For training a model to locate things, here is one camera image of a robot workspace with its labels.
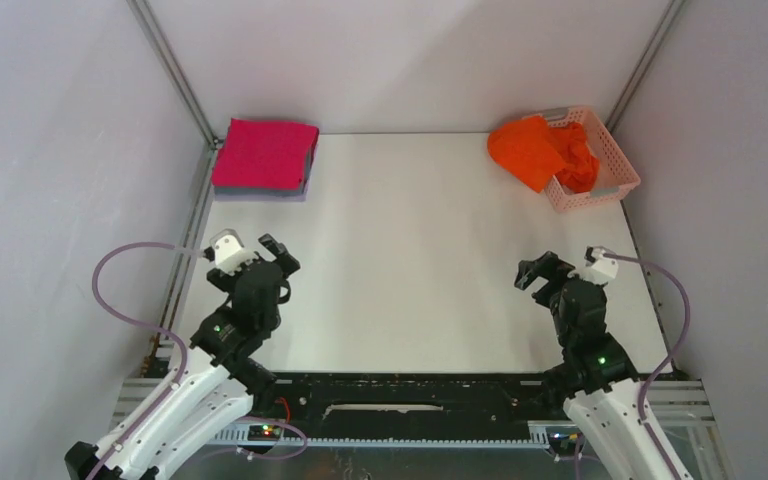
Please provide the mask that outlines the orange t shirt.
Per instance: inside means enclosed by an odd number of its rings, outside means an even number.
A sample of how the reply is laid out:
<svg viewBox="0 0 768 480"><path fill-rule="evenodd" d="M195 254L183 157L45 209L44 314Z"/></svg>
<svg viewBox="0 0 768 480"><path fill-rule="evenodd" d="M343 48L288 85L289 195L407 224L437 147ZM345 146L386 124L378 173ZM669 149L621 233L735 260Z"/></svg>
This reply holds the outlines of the orange t shirt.
<svg viewBox="0 0 768 480"><path fill-rule="evenodd" d="M551 179L574 193L594 187L600 162L588 146L583 125L552 127L541 116L509 122L487 139L491 159L536 193Z"/></svg>

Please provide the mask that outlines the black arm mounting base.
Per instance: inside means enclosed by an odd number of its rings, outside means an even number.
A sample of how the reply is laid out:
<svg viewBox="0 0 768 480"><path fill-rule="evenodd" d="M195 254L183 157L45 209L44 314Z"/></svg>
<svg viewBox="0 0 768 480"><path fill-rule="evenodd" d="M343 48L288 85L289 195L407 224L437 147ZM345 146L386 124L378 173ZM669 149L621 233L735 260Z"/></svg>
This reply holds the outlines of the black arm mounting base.
<svg viewBox="0 0 768 480"><path fill-rule="evenodd" d="M288 420L311 440L526 441L564 422L538 374L280 372L253 415Z"/></svg>

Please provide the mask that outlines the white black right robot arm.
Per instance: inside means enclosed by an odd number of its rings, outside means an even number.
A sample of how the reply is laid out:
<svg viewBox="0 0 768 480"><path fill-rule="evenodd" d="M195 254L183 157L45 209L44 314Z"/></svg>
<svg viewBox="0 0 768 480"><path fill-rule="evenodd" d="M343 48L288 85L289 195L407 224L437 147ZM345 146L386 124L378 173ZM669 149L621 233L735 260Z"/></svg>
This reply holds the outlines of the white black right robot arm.
<svg viewBox="0 0 768 480"><path fill-rule="evenodd" d="M590 246L578 268L547 251L517 266L514 285L532 295L553 320L562 361L543 374L541 402L556 418L568 418L614 479L689 479L692 474L655 417L648 392L675 357L670 348L647 377L607 326L606 287L626 256Z"/></svg>

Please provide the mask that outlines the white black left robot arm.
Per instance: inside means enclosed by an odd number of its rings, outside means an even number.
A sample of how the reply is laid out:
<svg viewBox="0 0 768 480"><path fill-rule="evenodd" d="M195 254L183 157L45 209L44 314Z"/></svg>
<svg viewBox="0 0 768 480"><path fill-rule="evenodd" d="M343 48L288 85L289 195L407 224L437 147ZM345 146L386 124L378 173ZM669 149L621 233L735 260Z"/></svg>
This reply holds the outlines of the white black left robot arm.
<svg viewBox="0 0 768 480"><path fill-rule="evenodd" d="M77 442L64 461L72 479L169 479L220 430L247 415L264 416L276 403L276 378L254 360L280 326L289 278L301 265L284 244L264 234L270 259L225 229L202 251L213 267L207 281L226 300L204 318L189 341L158 326L177 350L175 365L115 428L95 443Z"/></svg>

